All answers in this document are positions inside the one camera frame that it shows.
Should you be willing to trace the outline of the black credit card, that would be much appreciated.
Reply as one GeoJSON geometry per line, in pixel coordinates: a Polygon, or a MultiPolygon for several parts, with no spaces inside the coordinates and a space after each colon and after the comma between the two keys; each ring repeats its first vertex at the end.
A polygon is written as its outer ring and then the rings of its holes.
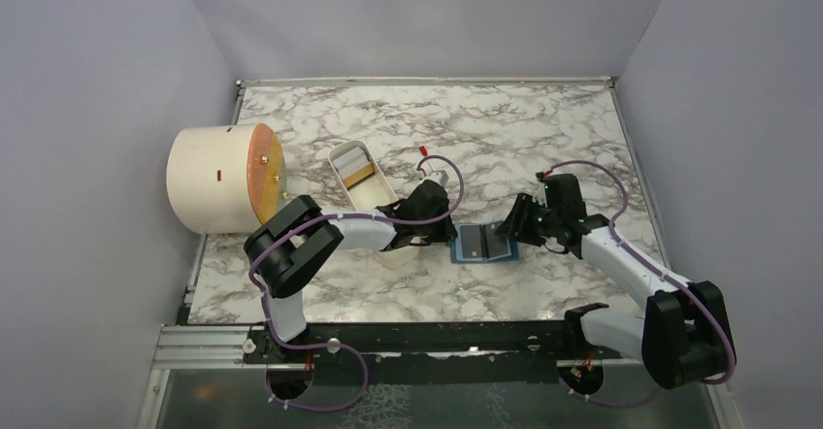
{"type": "Polygon", "coordinates": [[[492,261],[511,256],[510,241],[497,233],[501,221],[493,221],[481,226],[484,258],[492,261]]]}
{"type": "Polygon", "coordinates": [[[455,240],[455,258],[465,262],[479,262],[484,259],[483,236],[481,225],[460,224],[457,226],[458,237],[455,240]]]}

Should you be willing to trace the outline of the blue leather card holder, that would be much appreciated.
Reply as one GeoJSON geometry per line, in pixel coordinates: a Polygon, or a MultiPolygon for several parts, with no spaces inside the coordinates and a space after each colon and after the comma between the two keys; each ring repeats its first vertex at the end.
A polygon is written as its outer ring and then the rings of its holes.
{"type": "Polygon", "coordinates": [[[449,244],[452,264],[507,263],[519,260],[516,242],[496,234],[502,220],[455,225],[457,237],[449,244]]]}

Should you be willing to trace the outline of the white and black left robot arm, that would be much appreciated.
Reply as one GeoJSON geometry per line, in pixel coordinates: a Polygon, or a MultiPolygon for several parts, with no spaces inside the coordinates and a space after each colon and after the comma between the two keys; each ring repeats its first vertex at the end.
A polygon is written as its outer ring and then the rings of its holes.
{"type": "Polygon", "coordinates": [[[406,198],[365,212],[322,208],[308,195],[288,203],[244,243],[249,277],[262,292],[269,350],[285,362],[304,352],[302,291],[332,254],[449,243],[457,238],[451,213],[444,187],[431,180],[406,198]]]}

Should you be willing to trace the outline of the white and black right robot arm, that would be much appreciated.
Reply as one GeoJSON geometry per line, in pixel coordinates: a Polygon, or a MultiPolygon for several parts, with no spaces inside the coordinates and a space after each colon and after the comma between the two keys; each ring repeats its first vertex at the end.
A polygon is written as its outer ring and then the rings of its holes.
{"type": "Polygon", "coordinates": [[[737,357],[720,289],[666,269],[627,241],[611,219],[589,214],[577,177],[546,171],[537,178],[543,201],[518,194],[497,234],[535,247],[554,240],[563,253],[605,273],[642,309],[642,316],[603,303],[568,310],[561,348],[574,358],[596,347],[617,351],[639,360],[665,389],[731,376],[737,357]]]}

